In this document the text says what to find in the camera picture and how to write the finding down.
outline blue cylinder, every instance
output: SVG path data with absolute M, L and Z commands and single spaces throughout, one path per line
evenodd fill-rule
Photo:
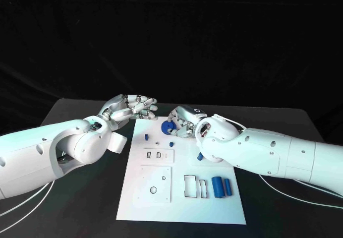
M 202 153 L 199 153 L 198 160 L 202 160 L 202 159 L 204 159 L 204 155 L 202 155 Z
M 222 177 L 212 178 L 212 185 L 214 185 L 215 197 L 217 198 L 225 197 Z
M 225 188 L 227 188 L 227 195 L 231 196 L 232 195 L 232 191 L 231 191 L 231 181 L 230 179 L 224 179 L 225 181 Z

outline oval hole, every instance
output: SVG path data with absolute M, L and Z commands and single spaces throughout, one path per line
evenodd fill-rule
M 36 146 L 38 153 L 42 155 L 44 154 L 44 146 L 38 145 Z
M 6 165 L 5 157 L 0 157 L 0 166 L 3 167 Z
M 156 187 L 152 187 L 152 188 L 150 188 L 150 193 L 152 193 L 152 194 L 156 194 L 156 192 L 157 192 Z

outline white board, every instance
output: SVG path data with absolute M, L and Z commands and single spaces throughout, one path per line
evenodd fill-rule
M 162 123 L 166 119 L 168 117 L 160 117 L 157 121 L 143 119 L 136 121 L 117 219 L 245 225 L 234 167 L 227 162 L 198 161 L 199 150 L 195 148 L 195 139 L 182 139 L 163 134 Z M 173 163 L 163 161 L 153 164 L 147 163 L 145 149 L 173 149 Z M 147 202 L 137 199 L 137 191 L 143 186 L 140 180 L 142 166 L 172 168 L 170 202 Z M 185 197 L 185 175 L 196 176 L 196 198 Z M 215 176 L 231 180 L 232 196 L 215 198 L 211 180 Z M 201 198 L 201 179 L 206 180 L 208 198 Z

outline robotic arm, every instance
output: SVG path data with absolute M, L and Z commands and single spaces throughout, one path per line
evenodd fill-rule
M 166 133 L 196 138 L 201 153 L 212 162 L 225 160 L 253 173 L 309 182 L 343 195 L 343 146 L 245 128 L 217 114 L 208 117 L 202 110 L 189 106 L 173 110 L 170 123 L 173 117 L 182 128 L 169 128 Z
M 106 150 L 121 153 L 127 138 L 114 131 L 129 119 L 157 117 L 156 99 L 119 95 L 97 116 L 47 125 L 0 137 L 0 199 L 21 195 L 93 164 Z M 57 155 L 57 148 L 64 152 Z

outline robotic hand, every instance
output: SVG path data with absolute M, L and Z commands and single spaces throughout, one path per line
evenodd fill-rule
M 93 164 L 107 149 L 121 153 L 127 138 L 114 131 L 129 119 L 157 120 L 152 112 L 157 110 L 156 102 L 140 95 L 119 95 L 97 116 L 2 136 L 0 199 L 32 191 L 75 168 Z
M 165 134 L 194 137 L 204 157 L 212 162 L 225 160 L 253 173 L 309 182 L 343 195 L 343 146 L 245 128 L 217 114 L 208 117 L 191 106 L 179 106 L 165 123 L 173 123 L 173 117 L 181 129 L 170 126 Z

